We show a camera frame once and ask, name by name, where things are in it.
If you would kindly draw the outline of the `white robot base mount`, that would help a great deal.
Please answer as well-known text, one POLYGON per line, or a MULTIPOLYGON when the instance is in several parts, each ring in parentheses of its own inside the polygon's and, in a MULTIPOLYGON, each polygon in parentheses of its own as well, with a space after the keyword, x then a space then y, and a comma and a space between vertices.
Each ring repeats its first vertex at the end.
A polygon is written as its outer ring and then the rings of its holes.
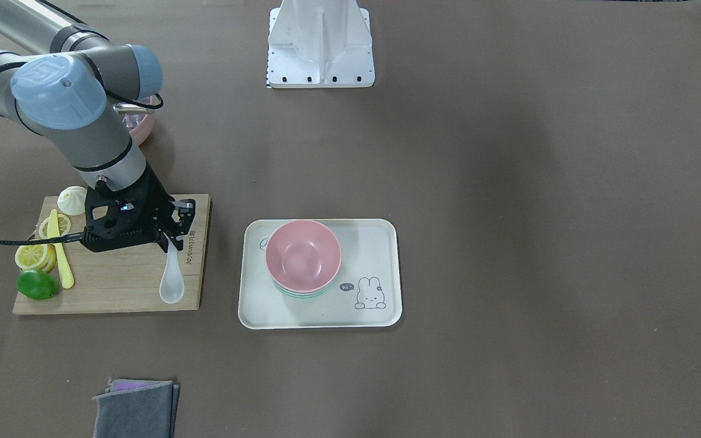
POLYGON ((356 1, 283 1, 270 10, 268 23, 268 87, 374 85, 370 14, 356 1))

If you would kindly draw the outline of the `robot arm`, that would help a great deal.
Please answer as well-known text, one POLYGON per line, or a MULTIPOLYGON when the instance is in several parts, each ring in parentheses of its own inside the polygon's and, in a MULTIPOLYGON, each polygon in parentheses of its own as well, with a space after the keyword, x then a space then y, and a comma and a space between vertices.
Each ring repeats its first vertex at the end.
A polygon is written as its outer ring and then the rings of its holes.
POLYGON ((167 193, 115 111, 158 96, 152 50, 117 46, 46 1, 0 1, 0 34, 29 52, 0 50, 0 117, 53 142, 87 185, 84 230, 43 242, 182 250, 195 201, 167 193))

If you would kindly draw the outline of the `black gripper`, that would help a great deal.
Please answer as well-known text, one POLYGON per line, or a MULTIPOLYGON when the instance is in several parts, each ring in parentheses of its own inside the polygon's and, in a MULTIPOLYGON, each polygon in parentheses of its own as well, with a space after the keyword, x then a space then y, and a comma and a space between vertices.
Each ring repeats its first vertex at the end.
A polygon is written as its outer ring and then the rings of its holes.
POLYGON ((80 241, 89 251, 105 252, 155 242, 168 253, 170 241, 189 233, 197 213, 194 199, 173 200, 150 164, 133 185, 113 191, 98 179, 86 195, 86 227, 80 241), (173 211, 178 219, 173 219, 173 211))

